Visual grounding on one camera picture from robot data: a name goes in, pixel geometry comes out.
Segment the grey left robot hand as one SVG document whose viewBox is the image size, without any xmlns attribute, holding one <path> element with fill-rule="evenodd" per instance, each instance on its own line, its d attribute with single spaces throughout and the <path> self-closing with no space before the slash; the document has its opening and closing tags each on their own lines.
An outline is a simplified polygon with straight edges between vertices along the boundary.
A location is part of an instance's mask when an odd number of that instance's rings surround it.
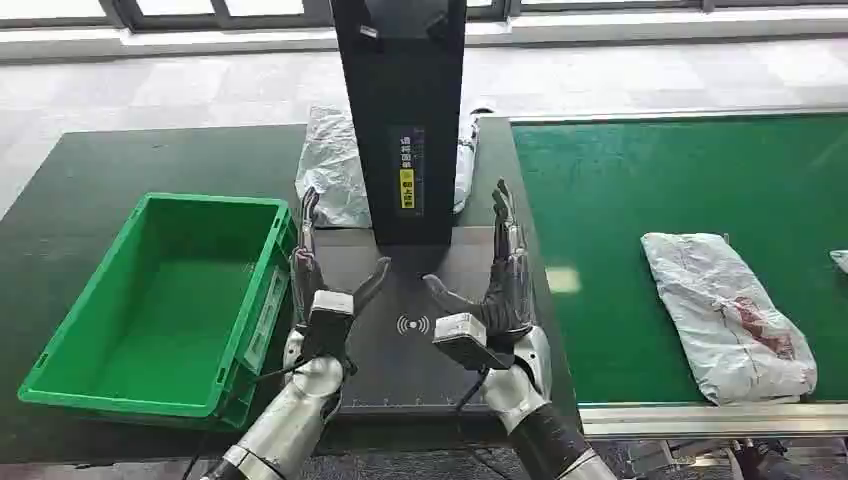
<svg viewBox="0 0 848 480">
<path fill-rule="evenodd" d="M 294 305 L 298 315 L 296 329 L 301 332 L 304 332 L 310 323 L 309 314 L 314 294 L 319 290 L 330 291 L 329 286 L 324 281 L 322 269 L 315 254 L 315 208 L 319 200 L 320 194 L 314 187 L 309 187 L 305 191 L 301 199 L 298 244 L 289 258 Z M 390 257 L 379 258 L 373 273 L 352 293 L 354 319 L 378 294 L 390 270 L 391 262 Z"/>
</svg>

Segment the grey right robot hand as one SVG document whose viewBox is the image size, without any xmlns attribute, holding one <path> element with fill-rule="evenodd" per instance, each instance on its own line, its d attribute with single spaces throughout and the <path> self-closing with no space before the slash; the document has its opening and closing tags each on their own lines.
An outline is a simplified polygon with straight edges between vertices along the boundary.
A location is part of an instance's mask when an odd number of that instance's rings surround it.
<svg viewBox="0 0 848 480">
<path fill-rule="evenodd" d="M 530 256 L 514 196 L 504 179 L 492 192 L 495 214 L 489 284 L 479 300 L 449 290 L 434 274 L 422 277 L 431 297 L 446 313 L 469 313 L 490 335 L 520 338 L 536 323 Z"/>
</svg>

